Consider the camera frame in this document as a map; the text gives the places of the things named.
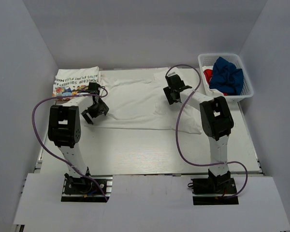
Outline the white t-shirt black graphic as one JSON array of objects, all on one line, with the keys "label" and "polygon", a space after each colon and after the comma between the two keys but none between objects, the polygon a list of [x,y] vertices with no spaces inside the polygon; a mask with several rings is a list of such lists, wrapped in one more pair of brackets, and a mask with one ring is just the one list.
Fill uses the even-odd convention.
[{"label": "white t-shirt black graphic", "polygon": [[[89,128],[132,130],[175,130],[180,103],[168,104],[163,88],[167,86],[167,68],[141,77],[100,75],[100,85],[108,91],[103,101],[109,107],[107,115],[85,123]],[[186,105],[179,121],[179,131],[201,134],[200,112]]]}]

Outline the white t-shirt red graphic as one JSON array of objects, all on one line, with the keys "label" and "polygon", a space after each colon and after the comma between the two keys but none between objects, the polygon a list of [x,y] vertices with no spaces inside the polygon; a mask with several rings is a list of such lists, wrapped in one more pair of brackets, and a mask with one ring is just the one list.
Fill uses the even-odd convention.
[{"label": "white t-shirt red graphic", "polygon": [[227,94],[218,91],[217,89],[210,89],[209,84],[213,76],[213,66],[202,67],[202,79],[205,92],[208,96],[226,96]]}]

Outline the dark blue t-shirt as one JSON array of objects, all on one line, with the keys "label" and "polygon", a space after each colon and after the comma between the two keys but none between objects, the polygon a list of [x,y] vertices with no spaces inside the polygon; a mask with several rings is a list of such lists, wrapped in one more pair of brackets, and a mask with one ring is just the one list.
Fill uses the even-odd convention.
[{"label": "dark blue t-shirt", "polygon": [[244,85],[244,74],[233,63],[219,57],[214,63],[209,88],[227,96],[240,95]]}]

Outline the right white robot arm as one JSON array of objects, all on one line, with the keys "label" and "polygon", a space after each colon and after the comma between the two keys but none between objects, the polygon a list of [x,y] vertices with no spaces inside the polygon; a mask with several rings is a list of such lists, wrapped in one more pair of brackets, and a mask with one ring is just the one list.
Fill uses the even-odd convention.
[{"label": "right white robot arm", "polygon": [[229,135],[234,127],[234,121],[229,110],[226,99],[223,96],[209,97],[197,92],[191,86],[185,85],[178,74],[165,76],[168,86],[163,89],[167,101],[170,105],[181,103],[176,126],[175,140],[179,146],[178,129],[180,117],[184,107],[189,105],[198,110],[201,114],[201,125],[210,144],[210,163],[194,164],[186,161],[188,164],[199,167],[209,167],[208,179],[209,188],[219,193],[226,187],[226,183],[231,178],[231,173],[227,165],[227,145]]}]

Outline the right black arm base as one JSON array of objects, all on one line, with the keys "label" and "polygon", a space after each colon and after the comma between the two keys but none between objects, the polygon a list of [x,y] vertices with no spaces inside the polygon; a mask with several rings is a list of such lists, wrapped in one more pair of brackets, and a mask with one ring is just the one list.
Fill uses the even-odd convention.
[{"label": "right black arm base", "polygon": [[215,190],[208,178],[194,178],[188,183],[192,190],[193,205],[238,205],[238,197],[230,196],[237,193],[235,181],[231,178],[219,190]]}]

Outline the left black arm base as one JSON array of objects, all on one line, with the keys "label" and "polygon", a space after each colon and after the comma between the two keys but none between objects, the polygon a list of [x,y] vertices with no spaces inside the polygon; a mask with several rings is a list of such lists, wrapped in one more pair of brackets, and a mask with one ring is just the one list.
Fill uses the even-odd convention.
[{"label": "left black arm base", "polygon": [[[111,176],[95,177],[107,199],[110,198],[113,178]],[[77,184],[65,178],[61,194],[61,202],[69,203],[106,203],[104,195],[94,182]]]}]

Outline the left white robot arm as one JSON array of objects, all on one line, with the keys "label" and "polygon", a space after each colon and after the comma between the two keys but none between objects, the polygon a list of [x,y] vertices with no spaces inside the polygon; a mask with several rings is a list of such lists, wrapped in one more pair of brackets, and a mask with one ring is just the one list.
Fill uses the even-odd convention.
[{"label": "left white robot arm", "polygon": [[48,138],[59,148],[68,163],[69,172],[65,174],[67,181],[82,193],[92,189],[93,181],[88,178],[90,171],[78,144],[81,138],[80,117],[92,125],[94,118],[108,113],[109,108],[102,100],[101,90],[103,87],[100,84],[90,83],[70,100],[50,108]]}]

